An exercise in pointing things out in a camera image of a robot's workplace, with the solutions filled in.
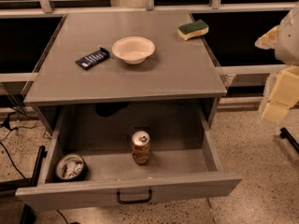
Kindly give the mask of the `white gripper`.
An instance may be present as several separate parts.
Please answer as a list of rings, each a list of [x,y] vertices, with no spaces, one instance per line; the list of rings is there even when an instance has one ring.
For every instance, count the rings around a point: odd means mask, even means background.
[[[259,37],[255,46],[259,49],[275,49],[275,56],[285,64],[299,64],[299,2],[275,26]],[[272,123],[281,122],[289,110],[299,102],[299,67],[288,66],[275,79],[266,99],[262,119]]]

